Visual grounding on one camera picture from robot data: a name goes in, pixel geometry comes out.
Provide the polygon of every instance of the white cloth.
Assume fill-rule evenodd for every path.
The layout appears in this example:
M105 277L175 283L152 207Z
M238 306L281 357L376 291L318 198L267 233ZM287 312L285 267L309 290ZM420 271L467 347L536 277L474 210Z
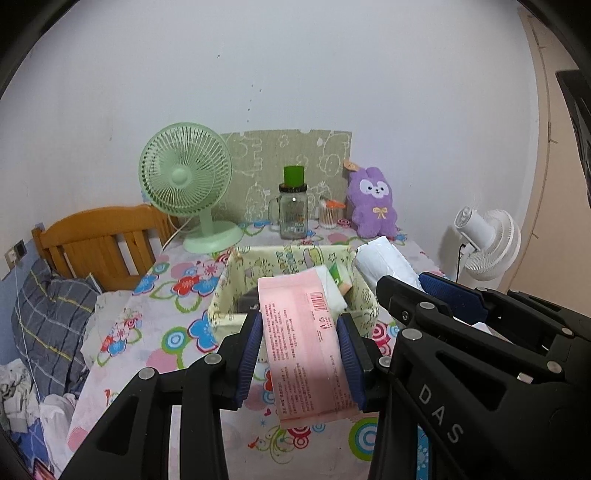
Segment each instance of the white cloth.
M96 298L95 311L86 324L84 341L80 349L88 369L96 362L103 340L123 311L131 293L129 290L107 291Z
M37 389L20 358L0 365L0 397L13 432L26 433L39 418Z
M75 407L76 397L71 393L63 397L48 395L39 405L45 446L56 477L61 475L70 459L67 440Z

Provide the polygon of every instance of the fabric storage box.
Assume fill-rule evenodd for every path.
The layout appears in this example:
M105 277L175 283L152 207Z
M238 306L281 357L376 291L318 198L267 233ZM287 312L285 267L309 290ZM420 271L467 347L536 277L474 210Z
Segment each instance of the fabric storage box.
M355 251L343 245L285 245L278 247L237 247L228 258L207 316L218 344L233 333L238 333L246 314L236 313L238 299L256 287L261 277L298 273L316 265L342 263L353 281L345 295L347 312L355 321L359 333L369 337L378 318L378 301L367 283L353 266ZM261 355L266 357L264 345Z

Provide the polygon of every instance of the pink package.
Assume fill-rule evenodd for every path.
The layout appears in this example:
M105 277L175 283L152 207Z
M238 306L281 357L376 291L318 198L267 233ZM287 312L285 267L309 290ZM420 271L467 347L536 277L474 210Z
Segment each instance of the pink package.
M318 274L260 278L258 288L281 428L359 414Z

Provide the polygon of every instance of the mason jar handle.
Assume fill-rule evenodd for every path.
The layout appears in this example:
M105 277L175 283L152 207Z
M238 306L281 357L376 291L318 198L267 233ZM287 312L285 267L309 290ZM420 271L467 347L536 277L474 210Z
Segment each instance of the mason jar handle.
M279 197L274 197L269 201L269 228L273 231L279 230Z

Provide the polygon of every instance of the purple plush toy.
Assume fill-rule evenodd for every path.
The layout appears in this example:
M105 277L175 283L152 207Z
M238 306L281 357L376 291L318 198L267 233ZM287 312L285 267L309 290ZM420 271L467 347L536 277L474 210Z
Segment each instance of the purple plush toy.
M395 237L398 215L392 207L392 191L379 168L360 168L349 177L347 198L353 204L351 220L361 238Z

